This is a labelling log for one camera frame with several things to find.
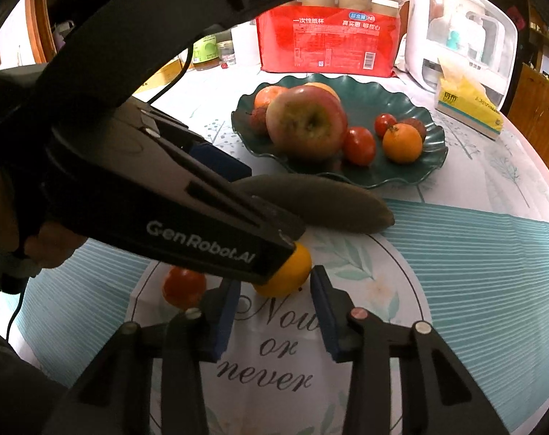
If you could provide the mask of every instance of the round table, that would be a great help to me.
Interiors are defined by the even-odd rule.
[[[248,164],[253,174],[282,172],[276,161],[245,149],[230,113],[240,95],[284,75],[258,66],[193,72],[155,106]],[[449,154],[418,186],[375,190],[395,215],[395,226],[383,234],[310,227],[301,241],[356,305],[396,324],[433,322],[508,429],[526,435],[549,406],[549,172],[507,120],[494,142],[437,112],[433,94],[407,74],[354,78],[402,91],[426,107],[445,130]],[[30,285],[18,328],[49,374],[71,384],[124,317],[143,325],[171,318],[175,310],[159,291],[165,272],[164,264],[90,241]],[[203,368],[211,433],[340,433],[350,369],[326,354],[307,288],[273,302],[243,284],[229,349],[218,366]],[[397,382],[395,364],[392,374]],[[226,393],[237,397],[224,398]],[[392,399],[392,433],[400,433],[396,390]]]

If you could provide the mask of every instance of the glass jar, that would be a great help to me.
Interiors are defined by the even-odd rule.
[[[192,63],[196,70],[207,70],[220,65],[216,36],[206,36],[194,43]]]
[[[226,62],[228,66],[236,63],[236,56],[234,55],[234,45],[231,40],[218,42],[218,53],[220,54],[220,60]]]

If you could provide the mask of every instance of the person's hand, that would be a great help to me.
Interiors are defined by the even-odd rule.
[[[41,268],[56,268],[85,243],[82,237],[54,221],[47,221],[36,236],[24,242],[25,255]],[[0,248],[14,252],[18,248],[18,226],[10,186],[0,172]]]

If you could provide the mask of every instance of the wavy-edged plate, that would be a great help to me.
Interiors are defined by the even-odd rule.
[[[337,92],[345,109],[349,126],[363,126],[375,136],[377,156],[368,167],[359,167],[343,160],[342,155],[321,163],[307,163],[288,158],[277,151],[268,136],[257,136],[249,127],[249,118],[256,94],[268,83],[261,83],[254,93],[242,95],[236,111],[232,112],[232,127],[244,142],[244,146],[257,157],[272,157],[293,173],[307,173],[346,181],[362,188],[376,188],[390,181],[416,185],[425,180],[437,168],[441,168],[448,154],[445,133],[441,126],[433,122],[426,108],[415,106],[401,92],[392,93],[379,83],[360,83],[349,76],[328,78],[314,74],[307,78],[286,76],[277,85],[291,88],[308,82],[323,82]],[[408,117],[419,119],[427,128],[423,154],[411,165],[397,165],[385,157],[381,140],[375,135],[375,117],[381,113],[391,113],[398,120]]]

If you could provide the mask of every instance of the striped pattern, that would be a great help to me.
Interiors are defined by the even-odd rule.
[[[64,265],[29,281],[16,323],[50,377],[75,382],[124,321],[150,261],[89,240]],[[18,298],[9,301],[16,306]]]
[[[510,431],[549,398],[549,224],[389,200],[384,236]]]

